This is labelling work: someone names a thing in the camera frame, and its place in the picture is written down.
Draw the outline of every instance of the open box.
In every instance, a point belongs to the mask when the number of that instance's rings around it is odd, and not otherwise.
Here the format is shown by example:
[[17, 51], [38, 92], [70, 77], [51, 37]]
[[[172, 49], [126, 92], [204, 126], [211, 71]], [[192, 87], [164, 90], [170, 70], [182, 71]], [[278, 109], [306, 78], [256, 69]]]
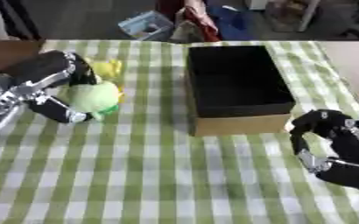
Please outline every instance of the open box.
[[189, 48], [194, 136], [281, 131], [295, 100], [264, 46]]

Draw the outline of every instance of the black box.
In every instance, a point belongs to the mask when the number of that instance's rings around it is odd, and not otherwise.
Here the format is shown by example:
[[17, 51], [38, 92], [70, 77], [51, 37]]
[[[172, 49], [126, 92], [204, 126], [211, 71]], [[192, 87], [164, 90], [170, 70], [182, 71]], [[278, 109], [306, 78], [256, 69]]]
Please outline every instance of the black box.
[[[214, 127], [211, 122], [217, 118], [220, 121], [231, 118], [231, 124], [223, 125], [231, 129], [229, 126], [238, 123], [238, 119], [252, 117], [254, 126], [257, 125], [255, 118], [261, 121], [267, 116], [272, 120], [278, 118], [276, 125], [279, 127], [265, 127], [257, 132], [283, 129], [295, 100], [264, 46], [192, 47], [187, 60], [187, 86], [194, 117], [208, 119], [209, 129]], [[236, 134], [242, 129], [237, 127], [234, 132], [223, 133]], [[253, 133], [251, 127], [246, 129], [244, 133]]]

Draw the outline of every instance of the table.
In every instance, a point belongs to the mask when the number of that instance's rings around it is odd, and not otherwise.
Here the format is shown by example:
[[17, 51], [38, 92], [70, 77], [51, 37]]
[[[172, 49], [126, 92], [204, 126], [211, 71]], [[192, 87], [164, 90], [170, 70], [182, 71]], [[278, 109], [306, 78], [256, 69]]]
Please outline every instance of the table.
[[340, 75], [359, 95], [359, 41], [325, 41], [320, 44]]
[[[359, 99], [318, 43], [209, 45], [266, 45], [299, 103], [294, 116], [329, 108], [359, 119]], [[122, 60], [125, 100], [102, 123], [61, 125], [21, 111], [0, 135], [0, 222], [359, 223], [359, 192], [309, 175], [286, 133], [187, 134], [187, 47], [46, 42], [44, 51]], [[315, 154], [332, 154], [308, 140]]]
[[44, 41], [0, 41], [0, 69], [37, 54], [43, 44]]

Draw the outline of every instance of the plush toy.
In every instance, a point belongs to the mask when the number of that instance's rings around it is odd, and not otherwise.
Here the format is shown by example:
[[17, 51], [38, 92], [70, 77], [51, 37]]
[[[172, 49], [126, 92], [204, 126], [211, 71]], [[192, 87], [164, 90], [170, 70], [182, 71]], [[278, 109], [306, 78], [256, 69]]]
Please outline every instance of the plush toy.
[[110, 61], [93, 61], [86, 59], [94, 72], [104, 80], [112, 80], [121, 73], [123, 63], [120, 60], [111, 59]]
[[103, 116], [118, 109], [118, 103], [123, 96], [121, 90], [112, 82], [121, 73], [122, 63], [115, 59], [108, 62], [91, 59], [86, 61], [93, 69], [97, 83], [69, 88], [67, 91], [69, 104], [71, 108], [83, 113], [91, 113], [96, 120], [101, 121]]

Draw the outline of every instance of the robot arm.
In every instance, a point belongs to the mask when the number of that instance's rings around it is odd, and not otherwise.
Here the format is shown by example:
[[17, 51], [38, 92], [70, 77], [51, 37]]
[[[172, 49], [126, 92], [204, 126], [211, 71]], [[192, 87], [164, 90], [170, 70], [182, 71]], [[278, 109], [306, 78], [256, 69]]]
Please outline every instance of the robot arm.
[[26, 104], [32, 111], [60, 123], [77, 123], [92, 118], [74, 111], [48, 88], [97, 83], [94, 71], [83, 58], [70, 52], [45, 52], [0, 71], [0, 130]]
[[47, 52], [7, 67], [1, 72], [11, 75], [11, 87], [0, 96], [0, 104], [26, 102], [32, 111], [59, 123], [76, 123], [91, 119], [90, 114], [72, 110], [65, 102], [45, 91], [67, 83], [70, 86], [96, 84], [94, 72], [79, 55], [70, 52]]
[[[334, 110], [317, 110], [295, 119], [291, 141], [305, 168], [324, 181], [359, 189], [359, 121]], [[316, 157], [302, 135], [311, 131], [332, 141], [339, 157]]]

